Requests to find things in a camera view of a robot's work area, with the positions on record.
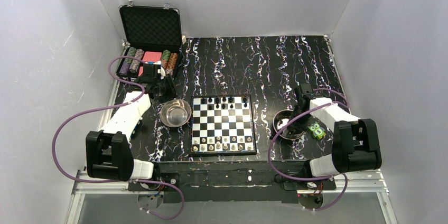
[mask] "gray floor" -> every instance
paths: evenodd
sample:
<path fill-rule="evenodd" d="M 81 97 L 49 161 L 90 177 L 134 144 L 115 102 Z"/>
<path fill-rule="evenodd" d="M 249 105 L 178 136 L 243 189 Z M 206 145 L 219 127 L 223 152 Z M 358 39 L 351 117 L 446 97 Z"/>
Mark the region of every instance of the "gray floor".
<path fill-rule="evenodd" d="M 326 194 L 324 205 L 336 193 Z M 155 209 L 155 200 L 140 199 Z M 162 204 L 156 211 L 172 215 L 180 204 Z M 347 193 L 333 207 L 312 213 L 300 205 L 281 202 L 188 202 L 181 215 L 172 221 L 140 211 L 137 195 L 88 194 L 79 223 L 385 223 L 376 193 Z"/>

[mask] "chessboard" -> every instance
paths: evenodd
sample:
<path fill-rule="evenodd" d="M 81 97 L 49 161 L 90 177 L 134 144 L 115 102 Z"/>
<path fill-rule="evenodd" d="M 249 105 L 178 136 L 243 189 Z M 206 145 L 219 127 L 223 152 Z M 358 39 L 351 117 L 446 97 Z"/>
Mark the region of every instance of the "chessboard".
<path fill-rule="evenodd" d="M 250 95 L 193 96 L 192 156 L 256 154 Z"/>

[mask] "case lid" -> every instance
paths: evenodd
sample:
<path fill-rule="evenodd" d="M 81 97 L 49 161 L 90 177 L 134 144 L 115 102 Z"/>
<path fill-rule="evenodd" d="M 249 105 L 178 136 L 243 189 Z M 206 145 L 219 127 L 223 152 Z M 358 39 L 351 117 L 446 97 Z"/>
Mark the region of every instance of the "case lid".
<path fill-rule="evenodd" d="M 181 19 L 176 8 L 123 5 L 120 15 L 132 47 L 178 52 L 182 46 Z"/>

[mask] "metal bowl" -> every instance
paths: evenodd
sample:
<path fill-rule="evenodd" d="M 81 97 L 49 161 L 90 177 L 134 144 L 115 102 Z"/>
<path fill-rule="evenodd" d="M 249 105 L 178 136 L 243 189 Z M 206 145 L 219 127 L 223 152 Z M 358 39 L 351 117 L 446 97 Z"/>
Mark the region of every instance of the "metal bowl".
<path fill-rule="evenodd" d="M 292 113 L 292 110 L 284 109 L 275 114 L 274 119 L 272 119 L 272 127 L 274 128 L 275 134 L 277 134 L 278 130 L 283 128 L 283 126 L 285 126 L 289 122 Z M 300 135 L 288 135 L 285 133 L 285 131 L 280 134 L 280 137 L 284 139 L 290 139 L 292 141 L 298 139 L 299 136 Z"/>
<path fill-rule="evenodd" d="M 191 107 L 182 99 L 167 101 L 160 111 L 160 119 L 169 127 L 184 125 L 191 116 Z"/>

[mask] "marble tabletop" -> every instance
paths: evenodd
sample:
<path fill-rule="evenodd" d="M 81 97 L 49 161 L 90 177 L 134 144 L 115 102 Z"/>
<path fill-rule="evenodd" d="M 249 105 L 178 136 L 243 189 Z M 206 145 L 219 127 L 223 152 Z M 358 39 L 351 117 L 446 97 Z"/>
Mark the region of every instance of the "marble tabletop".
<path fill-rule="evenodd" d="M 250 94 L 254 111 L 257 154 L 238 156 L 189 156 L 189 124 L 165 126 L 155 101 L 144 114 L 131 139 L 134 158 L 143 161 L 263 161 L 272 134 L 273 116 L 293 109 L 294 88 L 308 82 L 313 88 L 342 92 L 334 61 L 324 36 L 255 36 L 240 38 L 192 38 L 183 46 L 183 62 L 175 80 L 180 97 Z M 120 85 L 116 103 L 125 92 Z M 343 101 L 331 94 L 333 100 Z M 317 140 L 309 133 L 300 139 L 278 140 L 274 160 L 308 160 L 331 153 L 332 134 Z"/>

